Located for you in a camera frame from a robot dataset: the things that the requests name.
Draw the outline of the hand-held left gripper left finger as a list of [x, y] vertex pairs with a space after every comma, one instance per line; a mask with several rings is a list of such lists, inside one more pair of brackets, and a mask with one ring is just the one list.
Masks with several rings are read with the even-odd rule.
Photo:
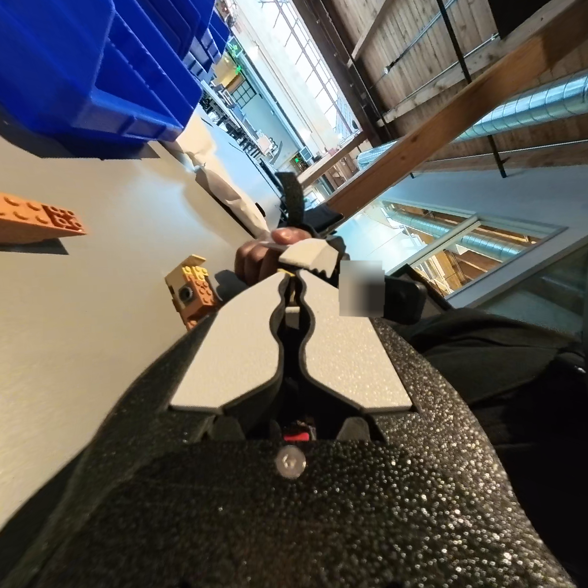
[[179, 410], [225, 411], [254, 393], [279, 386], [285, 274], [242, 291], [214, 316], [171, 398]]

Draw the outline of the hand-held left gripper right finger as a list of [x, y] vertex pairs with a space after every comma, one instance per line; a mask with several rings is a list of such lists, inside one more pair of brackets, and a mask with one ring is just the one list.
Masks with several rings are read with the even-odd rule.
[[317, 388], [363, 413], [409, 411], [413, 402], [368, 318], [341, 316], [338, 290], [300, 270], [301, 310], [309, 327], [300, 369]]

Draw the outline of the brown and tan brick assembly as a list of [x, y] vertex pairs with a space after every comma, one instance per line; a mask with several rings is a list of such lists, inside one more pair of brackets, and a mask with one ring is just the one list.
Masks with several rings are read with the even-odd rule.
[[172, 303], [187, 331], [221, 306], [205, 262], [205, 258], [191, 254], [165, 276]]

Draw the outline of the long orange brick assembly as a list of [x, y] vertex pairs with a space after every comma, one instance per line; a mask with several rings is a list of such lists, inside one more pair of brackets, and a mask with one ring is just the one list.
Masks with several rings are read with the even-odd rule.
[[86, 228], [72, 210], [1, 193], [2, 245], [31, 244], [86, 234]]

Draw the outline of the blue plastic bin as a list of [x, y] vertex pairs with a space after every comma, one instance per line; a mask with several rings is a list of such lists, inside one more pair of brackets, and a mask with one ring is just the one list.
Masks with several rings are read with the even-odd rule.
[[39, 156], [138, 157], [174, 142], [202, 87], [193, 1], [1, 1], [1, 109]]

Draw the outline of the grey desk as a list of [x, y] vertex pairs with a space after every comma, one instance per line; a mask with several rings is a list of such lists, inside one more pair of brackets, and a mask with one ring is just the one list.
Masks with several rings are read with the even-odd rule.
[[192, 161], [64, 145], [1, 114], [1, 192], [68, 208], [87, 235], [1, 246], [1, 526], [87, 445], [133, 380], [185, 334], [165, 276], [213, 277], [249, 239]]

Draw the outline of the person's right hand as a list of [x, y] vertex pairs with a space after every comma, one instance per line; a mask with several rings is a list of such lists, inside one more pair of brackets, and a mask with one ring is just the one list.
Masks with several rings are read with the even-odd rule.
[[[309, 232], [293, 227], [279, 228], [271, 232], [270, 238], [277, 245], [290, 246], [301, 240], [311, 239]], [[267, 248], [259, 240], [252, 240], [236, 252], [234, 273], [247, 286], [253, 286], [276, 273], [281, 251]]]

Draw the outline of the stack of blue bins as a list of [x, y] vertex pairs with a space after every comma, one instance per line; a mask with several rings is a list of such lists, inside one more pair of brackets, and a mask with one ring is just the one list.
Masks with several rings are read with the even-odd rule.
[[231, 34], [215, 8], [215, 1], [189, 1], [195, 16], [190, 18], [194, 37], [183, 59], [190, 73], [200, 82], [209, 82], [212, 67], [222, 59]]

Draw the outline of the wooden post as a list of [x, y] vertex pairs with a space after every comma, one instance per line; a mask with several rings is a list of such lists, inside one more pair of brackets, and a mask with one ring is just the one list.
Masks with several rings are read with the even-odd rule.
[[587, 39], [587, 22], [553, 23], [494, 64], [329, 200], [350, 217]]

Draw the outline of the silver ventilation duct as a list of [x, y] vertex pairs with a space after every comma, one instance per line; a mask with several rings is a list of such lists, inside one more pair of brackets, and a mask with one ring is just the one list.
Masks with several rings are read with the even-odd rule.
[[587, 69], [528, 89], [485, 114], [415, 171], [491, 169], [491, 136], [505, 167], [525, 152], [587, 145]]

